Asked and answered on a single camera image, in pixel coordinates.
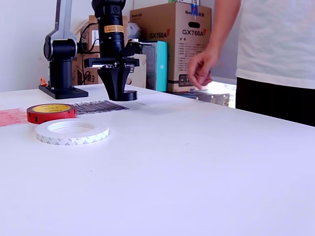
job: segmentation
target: teal box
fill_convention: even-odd
[[[141,45],[141,54],[147,55],[147,89],[167,91],[167,42],[150,41]]]

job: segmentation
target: black pants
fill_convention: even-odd
[[[315,89],[238,78],[236,108],[315,126]]]

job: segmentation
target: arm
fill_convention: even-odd
[[[204,52],[191,59],[189,65],[189,79],[197,88],[202,89],[202,86],[212,81],[210,70],[220,58],[222,47],[232,30],[241,3],[242,0],[216,0],[210,43]]]
[[[214,26],[209,47],[221,49],[240,11],[242,0],[216,0]]]

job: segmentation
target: yellow label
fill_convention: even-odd
[[[48,104],[38,107],[34,107],[33,111],[41,113],[55,113],[55,112],[65,112],[70,109],[69,106],[63,104]]]
[[[105,26],[105,33],[115,33],[115,32],[123,33],[124,27],[118,26],[118,25]]]

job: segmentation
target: pink paper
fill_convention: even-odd
[[[25,123],[28,121],[26,111],[23,108],[0,111],[0,127]]]

